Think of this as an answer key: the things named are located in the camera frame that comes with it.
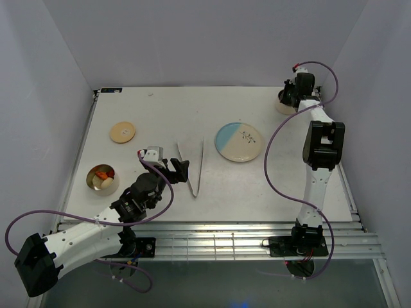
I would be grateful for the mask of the red fried chicken drumstick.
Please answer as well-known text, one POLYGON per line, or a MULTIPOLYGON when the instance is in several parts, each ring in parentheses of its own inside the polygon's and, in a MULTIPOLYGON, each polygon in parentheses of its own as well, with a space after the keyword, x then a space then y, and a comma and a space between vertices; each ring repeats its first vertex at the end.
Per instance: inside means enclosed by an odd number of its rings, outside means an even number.
POLYGON ((106 174, 107 174, 108 177, 114 178, 115 172, 114 172, 114 170, 110 170, 110 171, 107 171, 106 174))

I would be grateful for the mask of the wooden round lid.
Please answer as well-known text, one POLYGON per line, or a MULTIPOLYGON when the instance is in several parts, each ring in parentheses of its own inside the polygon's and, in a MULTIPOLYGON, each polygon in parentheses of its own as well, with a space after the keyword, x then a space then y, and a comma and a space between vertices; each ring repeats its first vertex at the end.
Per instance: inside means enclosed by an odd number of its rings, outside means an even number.
POLYGON ((110 139, 118 144, 124 144, 131 141, 136 134, 135 126, 127 121, 115 124, 109 132, 110 139))

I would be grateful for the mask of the stainless steel slotted tongs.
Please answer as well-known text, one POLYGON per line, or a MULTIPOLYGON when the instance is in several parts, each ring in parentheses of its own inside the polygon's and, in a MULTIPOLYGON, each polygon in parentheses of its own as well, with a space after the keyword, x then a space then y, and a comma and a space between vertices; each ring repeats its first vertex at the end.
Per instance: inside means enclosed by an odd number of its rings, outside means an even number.
POLYGON ((177 150, 182 160, 189 161, 188 185, 192 196, 197 198, 204 161, 204 139, 188 138, 177 141, 177 150))

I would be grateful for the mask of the orange fried cutlet piece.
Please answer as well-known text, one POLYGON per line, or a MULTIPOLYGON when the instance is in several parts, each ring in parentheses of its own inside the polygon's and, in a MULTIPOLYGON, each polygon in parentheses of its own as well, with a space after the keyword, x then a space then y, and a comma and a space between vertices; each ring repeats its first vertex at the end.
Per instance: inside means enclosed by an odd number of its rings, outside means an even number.
POLYGON ((103 171, 97 171, 95 172, 95 175, 102 180, 106 180, 108 178, 106 172, 103 171))

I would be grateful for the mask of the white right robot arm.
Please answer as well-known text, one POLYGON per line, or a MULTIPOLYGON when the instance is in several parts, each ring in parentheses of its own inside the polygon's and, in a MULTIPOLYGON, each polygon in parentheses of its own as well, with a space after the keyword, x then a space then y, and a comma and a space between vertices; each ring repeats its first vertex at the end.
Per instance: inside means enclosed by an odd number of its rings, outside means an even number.
POLYGON ((308 131, 302 149, 306 164, 306 185, 302 207, 292 228, 290 247, 298 255, 320 248, 324 243, 322 210, 326 189, 333 170, 340 163, 345 124, 334 121, 314 96, 315 77, 306 69, 296 69, 286 80, 280 103, 296 112, 306 112, 308 131))

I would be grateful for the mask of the white steamed bun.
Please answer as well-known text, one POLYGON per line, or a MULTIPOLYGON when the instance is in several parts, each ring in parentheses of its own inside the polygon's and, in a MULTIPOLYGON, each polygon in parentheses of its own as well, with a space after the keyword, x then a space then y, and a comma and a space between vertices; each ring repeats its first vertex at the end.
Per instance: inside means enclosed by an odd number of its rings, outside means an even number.
POLYGON ((108 189, 112 183, 113 183, 114 179, 111 177, 106 178, 104 181, 102 181, 101 185, 100 185, 100 189, 101 190, 105 190, 108 189))

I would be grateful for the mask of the steel lunch bowl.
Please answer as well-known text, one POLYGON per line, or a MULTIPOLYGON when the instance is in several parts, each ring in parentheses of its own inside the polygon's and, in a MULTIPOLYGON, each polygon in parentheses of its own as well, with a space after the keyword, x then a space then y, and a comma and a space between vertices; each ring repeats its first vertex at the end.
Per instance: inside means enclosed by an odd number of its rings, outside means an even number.
POLYGON ((86 184, 97 196, 110 196, 119 187, 119 175, 112 166, 100 164, 87 173, 86 184))
POLYGON ((275 108, 280 114, 290 116, 296 113, 295 109, 291 106, 281 103, 281 98, 283 97, 284 90, 280 90, 277 95, 277 100, 275 101, 275 108))

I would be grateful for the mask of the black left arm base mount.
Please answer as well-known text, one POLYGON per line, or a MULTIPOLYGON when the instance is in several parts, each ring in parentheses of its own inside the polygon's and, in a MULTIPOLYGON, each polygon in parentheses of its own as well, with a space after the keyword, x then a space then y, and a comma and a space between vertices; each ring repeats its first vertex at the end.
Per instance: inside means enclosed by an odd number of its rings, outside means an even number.
POLYGON ((125 246, 124 254, 131 258, 152 258, 155 257, 156 249, 155 237, 137 237, 125 246))

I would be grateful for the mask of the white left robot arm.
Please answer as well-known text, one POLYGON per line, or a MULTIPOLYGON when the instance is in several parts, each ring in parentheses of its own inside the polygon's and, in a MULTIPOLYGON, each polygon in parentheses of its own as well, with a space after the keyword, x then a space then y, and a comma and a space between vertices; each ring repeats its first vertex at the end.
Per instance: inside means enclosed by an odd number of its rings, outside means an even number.
POLYGON ((49 291, 70 271, 102 257, 132 255, 136 250, 135 225, 149 222, 148 209, 154 209, 162 199, 164 188, 185 183, 189 161, 168 160, 151 156, 149 150, 137 153, 145 173, 119 197, 119 200, 92 219, 80 218, 80 223, 62 232, 29 236, 19 251, 14 252, 14 266, 29 297, 49 291))

